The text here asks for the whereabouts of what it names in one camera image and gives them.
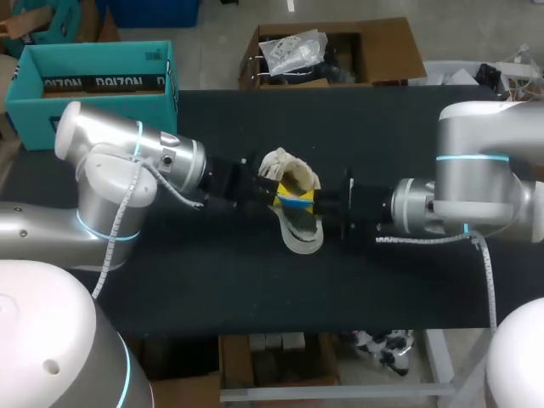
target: open cardboard box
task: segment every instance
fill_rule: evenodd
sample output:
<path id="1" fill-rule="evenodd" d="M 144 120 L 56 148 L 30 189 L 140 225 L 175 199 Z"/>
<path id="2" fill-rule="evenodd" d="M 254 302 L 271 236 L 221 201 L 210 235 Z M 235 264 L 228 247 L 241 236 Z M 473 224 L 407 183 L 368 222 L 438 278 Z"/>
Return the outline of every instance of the open cardboard box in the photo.
<path id="1" fill-rule="evenodd" d="M 329 84 L 329 88 L 405 84 L 410 78 L 426 75 L 416 40 L 404 17 L 343 23 L 269 24 L 259 25 L 247 46 L 240 65 L 240 89 L 260 89 L 265 85 L 263 78 L 258 77 L 258 73 L 264 72 L 261 61 L 253 59 L 262 55 L 259 42 L 313 29 L 326 33 L 329 43 L 337 50 L 339 65 L 355 75 L 355 83 Z"/>
<path id="2" fill-rule="evenodd" d="M 219 408 L 222 377 L 220 342 L 209 350 L 201 366 L 195 365 L 187 354 L 197 354 L 190 348 L 181 352 L 171 339 L 126 339 L 128 347 L 137 357 L 151 380 L 155 408 Z"/>
<path id="3" fill-rule="evenodd" d="M 304 365 L 304 375 L 300 381 L 256 383 L 253 370 L 253 357 L 248 336 L 222 336 L 221 354 L 223 377 L 226 388 L 259 387 L 309 387 L 333 385 L 337 381 L 337 362 L 329 333 L 306 334 L 306 349 L 296 351 L 276 350 L 280 356 L 279 365 Z"/>

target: cardboard box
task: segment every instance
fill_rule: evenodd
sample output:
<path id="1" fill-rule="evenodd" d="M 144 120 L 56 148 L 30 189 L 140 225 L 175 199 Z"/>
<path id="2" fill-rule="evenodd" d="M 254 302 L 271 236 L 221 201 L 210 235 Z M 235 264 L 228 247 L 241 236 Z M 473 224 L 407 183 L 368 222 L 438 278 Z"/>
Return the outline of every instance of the cardboard box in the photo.
<path id="1" fill-rule="evenodd" d="M 18 0 L 13 15 L 37 9 L 50 4 L 54 10 L 51 24 L 45 31 L 25 34 L 17 39 L 4 38 L 3 42 L 9 53 L 19 58 L 26 45 L 73 43 L 76 38 L 77 27 L 82 15 L 82 8 L 78 0 Z"/>
<path id="2" fill-rule="evenodd" d="M 6 108 L 27 150 L 54 148 L 56 127 L 72 100 L 176 134 L 176 72 L 169 41 L 29 46 Z"/>
<path id="3" fill-rule="evenodd" d="M 12 15 L 0 21 L 0 36 L 14 40 L 47 26 L 52 19 L 53 9 L 49 5 Z"/>
<path id="4" fill-rule="evenodd" d="M 128 344 L 133 353 L 136 350 L 135 355 L 139 357 L 145 374 L 152 380 L 155 408 L 221 406 L 222 352 L 218 338 L 203 341 L 202 344 L 172 339 L 147 339 Z M 188 354 L 199 353 L 204 353 L 207 361 L 196 368 L 194 362 L 187 359 Z M 186 377 L 191 372 L 195 375 Z M 172 374 L 181 377 L 169 378 Z M 153 380 L 165 376 L 168 378 Z"/>
<path id="5" fill-rule="evenodd" d="M 283 38 L 317 29 L 326 33 L 337 50 L 339 65 L 355 74 L 355 84 L 329 84 L 329 87 L 360 84 L 404 84 L 410 78 L 426 75 L 416 40 L 404 17 L 343 23 L 304 23 L 260 25 L 253 33 L 240 65 L 240 89 L 260 89 L 258 74 L 264 72 L 259 42 Z"/>
<path id="6" fill-rule="evenodd" d="M 121 41 L 109 7 L 104 21 L 94 0 L 81 0 L 82 18 L 76 34 L 76 43 L 113 43 Z"/>
<path id="7" fill-rule="evenodd" d="M 226 388 L 259 387 L 308 387 L 316 385 L 333 385 L 337 381 L 337 362 L 332 347 L 332 337 L 329 333 L 319 335 L 306 334 L 304 351 L 283 351 L 281 348 L 274 352 L 277 360 L 286 364 L 292 360 L 294 364 L 304 367 L 305 375 L 300 381 L 257 383 L 253 370 L 253 359 L 249 348 L 248 336 L 222 336 L 223 375 Z"/>

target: plastic bag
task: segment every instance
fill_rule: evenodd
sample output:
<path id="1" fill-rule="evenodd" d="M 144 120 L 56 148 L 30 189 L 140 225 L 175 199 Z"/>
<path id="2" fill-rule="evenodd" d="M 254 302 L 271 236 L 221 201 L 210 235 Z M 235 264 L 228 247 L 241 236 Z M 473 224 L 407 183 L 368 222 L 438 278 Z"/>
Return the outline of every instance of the plastic bag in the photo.
<path id="1" fill-rule="evenodd" d="M 269 73 L 274 77 L 322 62 L 327 41 L 324 32 L 312 30 L 281 40 L 260 42 L 259 47 Z"/>

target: concrete floor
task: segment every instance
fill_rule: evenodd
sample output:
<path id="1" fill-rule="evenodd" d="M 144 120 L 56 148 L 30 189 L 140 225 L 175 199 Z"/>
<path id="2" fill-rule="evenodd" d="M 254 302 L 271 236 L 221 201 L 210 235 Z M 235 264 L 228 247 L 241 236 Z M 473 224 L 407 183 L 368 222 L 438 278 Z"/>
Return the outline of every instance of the concrete floor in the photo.
<path id="1" fill-rule="evenodd" d="M 173 42 L 181 89 L 237 88 L 237 70 L 258 24 L 280 22 L 369 20 L 406 16 L 424 60 L 504 60 L 522 43 L 544 64 L 544 4 L 530 0 L 240 0 L 221 5 L 201 0 L 198 25 L 190 29 L 121 30 L 125 41 L 169 39 Z M 454 367 L 458 367 L 478 330 L 445 332 Z M 416 346 L 411 373 L 400 379 L 360 362 L 342 360 L 344 384 L 428 381 L 422 344 Z M 483 406 L 481 395 L 474 407 Z M 309 401 L 281 406 L 435 407 L 433 399 Z"/>

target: black tabletop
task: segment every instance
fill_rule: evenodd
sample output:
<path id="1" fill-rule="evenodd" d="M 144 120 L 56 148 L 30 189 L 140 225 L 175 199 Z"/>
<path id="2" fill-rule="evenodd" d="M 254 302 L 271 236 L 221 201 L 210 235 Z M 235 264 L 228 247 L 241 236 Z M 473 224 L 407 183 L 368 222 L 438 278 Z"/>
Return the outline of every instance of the black tabletop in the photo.
<path id="1" fill-rule="evenodd" d="M 347 165 L 361 183 L 393 186 L 433 177 L 444 107 L 493 98 L 479 87 L 182 92 L 178 130 L 230 158 L 282 146 L 324 187 L 337 186 Z M 1 198 L 74 207 L 73 173 L 51 151 L 22 151 Z M 544 296 L 540 246 L 490 241 L 490 251 L 499 320 Z M 89 288 L 97 277 L 71 273 Z M 347 251 L 327 224 L 324 246 L 296 255 L 268 208 L 213 201 L 195 213 L 164 191 L 99 303 L 133 336 L 489 325 L 483 263 L 468 242 Z"/>

